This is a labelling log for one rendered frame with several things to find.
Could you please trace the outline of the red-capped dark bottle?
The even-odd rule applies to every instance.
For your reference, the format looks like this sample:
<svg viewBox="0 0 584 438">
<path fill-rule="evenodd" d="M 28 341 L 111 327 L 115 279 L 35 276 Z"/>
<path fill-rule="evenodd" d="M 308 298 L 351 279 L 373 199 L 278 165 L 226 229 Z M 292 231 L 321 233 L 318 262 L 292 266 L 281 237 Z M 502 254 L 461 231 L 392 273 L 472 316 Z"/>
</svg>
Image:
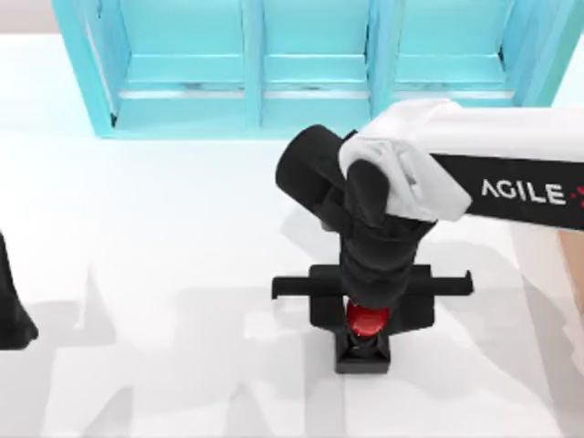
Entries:
<svg viewBox="0 0 584 438">
<path fill-rule="evenodd" d="M 354 332 L 358 343 L 362 346 L 362 358 L 365 360 L 364 341 L 377 333 L 385 333 L 390 321 L 389 308 L 366 308 L 349 300 L 346 306 L 347 329 Z"/>
</svg>

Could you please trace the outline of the salmon-coloured box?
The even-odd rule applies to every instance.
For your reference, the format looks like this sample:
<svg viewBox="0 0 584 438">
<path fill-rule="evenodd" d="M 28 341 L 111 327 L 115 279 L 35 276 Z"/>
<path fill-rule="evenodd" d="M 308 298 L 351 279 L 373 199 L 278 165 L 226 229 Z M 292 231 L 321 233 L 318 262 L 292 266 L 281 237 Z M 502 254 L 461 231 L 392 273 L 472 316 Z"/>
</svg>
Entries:
<svg viewBox="0 0 584 438">
<path fill-rule="evenodd" d="M 576 307 L 584 319 L 584 232 L 561 230 L 558 232 L 558 239 Z"/>
</svg>

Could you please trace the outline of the light blue rack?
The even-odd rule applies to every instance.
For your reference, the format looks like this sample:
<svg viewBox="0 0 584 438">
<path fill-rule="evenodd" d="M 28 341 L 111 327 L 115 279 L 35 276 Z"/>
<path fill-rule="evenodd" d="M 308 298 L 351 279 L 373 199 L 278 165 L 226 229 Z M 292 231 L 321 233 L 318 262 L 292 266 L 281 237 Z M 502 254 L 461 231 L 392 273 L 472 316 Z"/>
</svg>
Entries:
<svg viewBox="0 0 584 438">
<path fill-rule="evenodd" d="M 584 0 L 51 0 L 95 133 L 286 139 L 404 99 L 553 102 Z"/>
</svg>

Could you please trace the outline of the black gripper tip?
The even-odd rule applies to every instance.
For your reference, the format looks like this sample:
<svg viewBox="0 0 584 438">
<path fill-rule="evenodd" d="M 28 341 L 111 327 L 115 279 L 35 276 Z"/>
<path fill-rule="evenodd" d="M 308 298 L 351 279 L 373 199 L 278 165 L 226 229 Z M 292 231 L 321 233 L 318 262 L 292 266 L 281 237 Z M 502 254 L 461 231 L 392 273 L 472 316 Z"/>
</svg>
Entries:
<svg viewBox="0 0 584 438">
<path fill-rule="evenodd" d="M 38 334 L 16 292 L 4 235 L 0 232 L 0 351 L 26 349 Z"/>
</svg>

